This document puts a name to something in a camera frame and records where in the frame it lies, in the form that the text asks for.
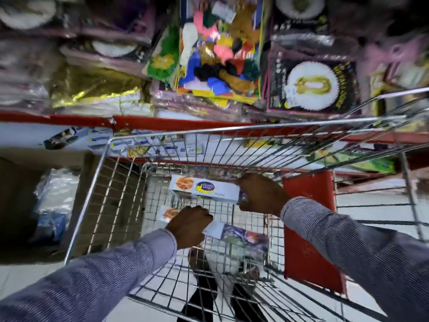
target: cardboard box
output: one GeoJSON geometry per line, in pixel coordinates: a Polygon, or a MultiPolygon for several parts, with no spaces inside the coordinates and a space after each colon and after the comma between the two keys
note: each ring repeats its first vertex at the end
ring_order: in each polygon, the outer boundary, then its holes
{"type": "Polygon", "coordinates": [[[181,175],[171,177],[169,189],[179,196],[205,197],[231,204],[237,204],[240,196],[240,187],[233,183],[181,175]]]}
{"type": "MultiPolygon", "coordinates": [[[[0,264],[64,260],[98,163],[99,157],[89,151],[0,148],[0,264]],[[69,227],[57,246],[30,246],[28,240],[37,226],[37,217],[31,214],[36,204],[34,189],[43,173],[61,167],[81,171],[69,227]]],[[[74,257],[86,254],[90,244],[91,252],[97,252],[105,249],[109,240],[111,247],[140,236],[142,215],[137,213],[138,206],[133,206],[133,199],[136,192],[142,194],[144,183],[139,183],[139,174],[134,172],[127,179],[128,169],[119,165],[109,188],[109,178],[103,176],[112,176],[115,163],[107,158],[100,172],[78,234],[74,257]],[[99,214],[103,227],[94,232],[99,214]],[[112,217],[116,215],[118,220],[113,227],[112,217]]]]}
{"type": "MultiPolygon", "coordinates": [[[[157,220],[170,222],[178,213],[179,209],[162,205],[158,211],[157,220]]],[[[202,232],[206,236],[219,239],[225,243],[230,243],[244,247],[252,251],[268,251],[269,238],[265,234],[247,231],[243,228],[225,224],[224,222],[211,222],[202,232]]]]}

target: shirt sleeve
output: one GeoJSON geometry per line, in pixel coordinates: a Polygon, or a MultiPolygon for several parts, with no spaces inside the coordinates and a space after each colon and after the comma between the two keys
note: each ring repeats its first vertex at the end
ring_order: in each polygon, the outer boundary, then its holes
{"type": "Polygon", "coordinates": [[[0,320],[102,321],[132,289],[176,255],[174,236],[158,229],[134,243],[73,260],[0,301],[0,320]]]}
{"type": "Polygon", "coordinates": [[[409,235],[366,226],[304,198],[282,209],[285,226],[359,283],[394,321],[429,318],[429,248],[409,235]]]}

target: shopping cart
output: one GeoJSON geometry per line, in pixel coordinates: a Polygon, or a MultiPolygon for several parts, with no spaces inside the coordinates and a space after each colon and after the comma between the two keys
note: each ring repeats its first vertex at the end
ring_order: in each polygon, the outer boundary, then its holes
{"type": "Polygon", "coordinates": [[[269,321],[361,321],[362,318],[387,321],[374,300],[348,277],[345,280],[347,287],[341,292],[326,289],[323,282],[318,285],[296,277],[296,280],[286,279],[285,270],[297,261],[285,255],[294,244],[285,244],[285,229],[276,217],[241,212],[237,205],[211,199],[181,198],[170,193],[168,186],[172,174],[234,181],[244,172],[258,172],[281,185],[292,182],[297,185],[304,178],[317,177],[317,183],[321,183],[319,189],[324,189],[327,197],[335,199],[338,213],[368,225],[394,228],[426,242],[424,229],[429,224],[419,216],[415,185],[405,153],[427,147],[429,143],[424,134],[418,141],[407,139],[407,134],[400,129],[409,123],[410,117],[401,114],[114,138],[110,143],[123,142],[124,147],[112,151],[109,145],[106,146],[66,262],[82,254],[137,239],[141,233],[162,227],[157,219],[161,205],[179,209],[186,205],[201,205],[210,211],[215,221],[268,235],[268,253],[257,259],[247,249],[207,237],[200,248],[205,251],[216,277],[217,291],[196,285],[194,274],[207,277],[206,271],[193,272],[188,264],[188,250],[181,250],[176,259],[132,291],[130,299],[175,317],[197,321],[182,313],[182,309],[194,291],[206,290],[217,298],[213,309],[197,307],[203,316],[213,314],[215,320],[233,321],[231,299],[238,297],[233,295],[231,288],[240,284],[253,292],[252,298],[246,301],[259,305],[269,321]],[[184,147],[178,146],[178,138],[183,138],[184,147]],[[281,140],[280,144],[274,145],[271,142],[274,140],[281,140]],[[337,141],[355,142],[355,145],[363,142],[390,145],[383,151],[338,163],[328,163],[328,159],[341,150],[312,157],[316,151],[337,141]],[[184,151],[175,154],[171,147],[184,151]],[[393,155],[402,163],[402,177],[396,177],[402,184],[392,187],[375,184],[373,189],[369,186],[369,189],[358,191],[348,185],[350,176],[372,176],[354,169],[351,164],[393,155]],[[248,273],[254,267],[260,271],[256,278],[248,273]]]}

